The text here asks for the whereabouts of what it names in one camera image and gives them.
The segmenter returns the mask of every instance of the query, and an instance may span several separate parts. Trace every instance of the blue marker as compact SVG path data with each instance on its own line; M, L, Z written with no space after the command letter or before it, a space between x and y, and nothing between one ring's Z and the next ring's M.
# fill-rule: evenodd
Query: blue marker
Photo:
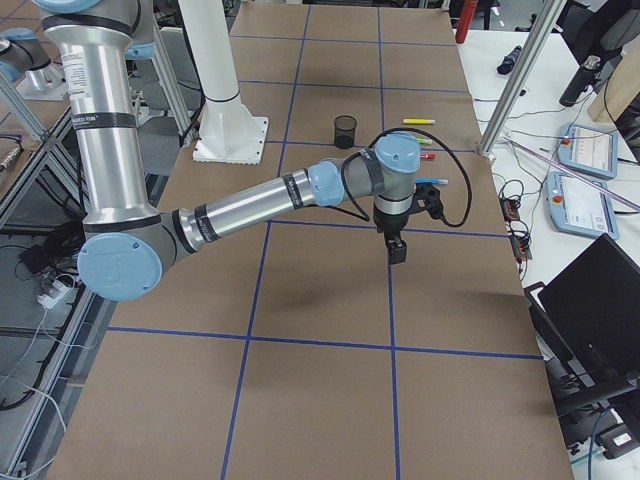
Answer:
M446 178L418 178L416 183L430 183L432 185L448 185L449 180Z

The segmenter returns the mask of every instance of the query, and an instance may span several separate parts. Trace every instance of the white table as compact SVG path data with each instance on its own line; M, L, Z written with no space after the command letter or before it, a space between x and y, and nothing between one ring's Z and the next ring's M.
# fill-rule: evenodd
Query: white table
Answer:
M507 55L516 45L523 45L526 36L526 33L516 32L478 30L469 32L465 44L458 48L469 83L469 90L475 99L497 100L500 97L508 77L499 75L496 72L496 66L500 64L502 57ZM511 116L543 110L556 112L525 115L518 119L509 120L506 129L511 131L511 138L532 150L538 151L540 148L544 148L553 152L557 140L530 137L515 133L514 130L537 135L557 136L562 125L576 119L578 123L585 125L598 126L607 130L614 128L612 124L595 124L590 120L586 110L595 95L591 95L584 102L585 106L579 116L580 105L558 112L562 109L558 99L577 68L578 64L560 35L551 35L527 80L528 92L520 97ZM481 120L488 120L491 117L495 105L495 102L474 102L476 116L482 131L487 123ZM493 171L496 174L502 175L506 179L521 180L527 192L538 190L539 184L518 167L510 146L496 145L494 153L496 160L493 164ZM624 141L620 142L618 156L626 159L633 158ZM545 163L523 152L518 152L518 157L521 164L537 178L543 179L545 177L547 172ZM499 188L502 183L502 180L496 177L496 187ZM513 190L507 190L507 194L517 192L517 187L513 187ZM609 181L609 188L636 203L640 203L640 167L620 163L618 177ZM521 217L529 227L532 227L533 240L531 245L533 260L528 264L523 286L538 281L549 282L593 241L586 237L556 231L548 215L544 193L537 206L536 198L537 195L525 196L520 208ZM614 208L627 210L617 202L614 202ZM618 244L636 263L640 263L640 215L617 216L617 221L620 228ZM586 461L574 465L574 475L577 480L587 478L586 467ZM638 471L640 471L640 449L617 460L604 460L600 455L594 456L594 479L636 480Z

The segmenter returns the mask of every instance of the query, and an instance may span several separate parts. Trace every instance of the computer monitor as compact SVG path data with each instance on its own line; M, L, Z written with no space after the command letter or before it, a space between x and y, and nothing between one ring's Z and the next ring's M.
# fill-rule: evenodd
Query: computer monitor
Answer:
M596 384L640 370L640 267L608 235L595 240L539 299ZM640 438L640 391L608 400Z

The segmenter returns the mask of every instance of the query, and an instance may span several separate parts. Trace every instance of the white pillar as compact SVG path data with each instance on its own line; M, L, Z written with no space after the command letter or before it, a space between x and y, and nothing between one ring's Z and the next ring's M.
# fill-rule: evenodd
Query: white pillar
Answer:
M253 117L240 99L222 2L179 3L207 97L194 160L260 163L268 119Z

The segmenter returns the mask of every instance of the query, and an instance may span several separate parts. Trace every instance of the white connector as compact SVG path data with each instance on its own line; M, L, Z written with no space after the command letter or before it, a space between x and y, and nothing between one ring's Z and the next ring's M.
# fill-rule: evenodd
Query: white connector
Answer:
M42 295L36 295L36 300L45 310L50 310L62 300L73 287L65 285L60 280L54 280L51 284L49 292Z

